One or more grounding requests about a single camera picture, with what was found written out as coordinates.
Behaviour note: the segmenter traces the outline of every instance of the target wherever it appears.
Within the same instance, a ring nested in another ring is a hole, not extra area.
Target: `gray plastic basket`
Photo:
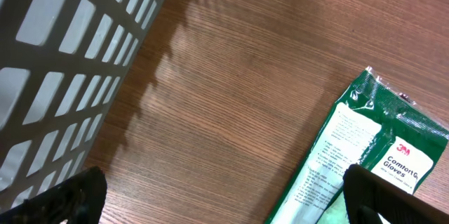
[[[79,172],[162,3],[0,0],[0,213]]]

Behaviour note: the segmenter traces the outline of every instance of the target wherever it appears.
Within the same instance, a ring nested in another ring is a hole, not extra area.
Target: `plastic packaging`
[[[366,68],[333,105],[266,223],[348,223],[342,175],[350,164],[414,193],[443,153],[447,128]]]

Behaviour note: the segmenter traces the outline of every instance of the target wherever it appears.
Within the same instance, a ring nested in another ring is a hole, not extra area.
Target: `red logo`
[[[407,150],[407,147],[399,144],[399,147],[396,148],[398,151],[402,152],[404,155],[409,155],[410,154],[410,150]]]

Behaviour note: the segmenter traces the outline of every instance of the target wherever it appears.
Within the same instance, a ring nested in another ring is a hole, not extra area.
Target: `black plastic part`
[[[352,164],[343,176],[346,210],[351,224],[449,223],[449,215],[409,195],[379,176]]]
[[[0,215],[0,223],[98,223],[107,183],[92,167]]]

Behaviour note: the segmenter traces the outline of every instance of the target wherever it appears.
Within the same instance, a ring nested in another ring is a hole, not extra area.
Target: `wooden table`
[[[449,0],[166,0],[86,166],[104,223],[261,223],[371,65],[449,121]],[[449,213],[449,153],[416,195]]]

